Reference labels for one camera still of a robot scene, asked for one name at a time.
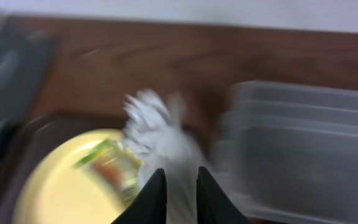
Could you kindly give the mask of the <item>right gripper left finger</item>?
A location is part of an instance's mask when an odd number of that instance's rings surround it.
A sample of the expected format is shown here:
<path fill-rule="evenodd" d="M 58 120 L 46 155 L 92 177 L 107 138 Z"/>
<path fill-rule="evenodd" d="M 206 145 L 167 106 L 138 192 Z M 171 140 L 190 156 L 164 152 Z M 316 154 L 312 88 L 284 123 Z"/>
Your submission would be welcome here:
<path fill-rule="evenodd" d="M 167 181 L 158 168 L 131 205 L 112 224 L 166 224 Z"/>

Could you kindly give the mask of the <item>green orange snack wrapper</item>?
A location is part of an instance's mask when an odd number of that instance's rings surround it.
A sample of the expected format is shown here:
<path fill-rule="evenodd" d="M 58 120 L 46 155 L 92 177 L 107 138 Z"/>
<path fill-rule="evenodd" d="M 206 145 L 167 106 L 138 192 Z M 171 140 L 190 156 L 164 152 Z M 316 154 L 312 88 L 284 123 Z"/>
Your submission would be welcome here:
<path fill-rule="evenodd" d="M 128 207 L 140 192 L 138 173 L 142 162 L 122 140 L 107 138 L 78 160 L 73 167 L 87 169 L 99 185 L 110 188 L 120 203 Z"/>

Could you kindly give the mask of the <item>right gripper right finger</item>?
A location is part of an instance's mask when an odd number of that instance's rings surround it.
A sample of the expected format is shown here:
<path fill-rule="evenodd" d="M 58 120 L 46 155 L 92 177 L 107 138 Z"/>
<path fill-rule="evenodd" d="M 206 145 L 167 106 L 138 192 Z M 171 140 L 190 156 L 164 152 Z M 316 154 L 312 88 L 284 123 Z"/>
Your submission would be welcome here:
<path fill-rule="evenodd" d="M 196 210 L 198 224 L 250 224 L 203 166 L 198 168 Z"/>

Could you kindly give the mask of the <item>white paper napkin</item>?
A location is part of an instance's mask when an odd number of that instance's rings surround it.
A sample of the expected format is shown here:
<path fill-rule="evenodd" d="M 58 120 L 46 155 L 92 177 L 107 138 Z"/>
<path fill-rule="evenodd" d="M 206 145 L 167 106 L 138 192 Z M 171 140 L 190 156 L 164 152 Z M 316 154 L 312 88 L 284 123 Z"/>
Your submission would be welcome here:
<path fill-rule="evenodd" d="M 124 110 L 129 120 L 123 144 L 142 162 L 139 187 L 162 168 L 167 178 L 167 223 L 196 223 L 198 168 L 207 162 L 199 144 L 182 128 L 183 98 L 176 93 L 163 101 L 153 90 L 140 90 L 127 97 Z"/>

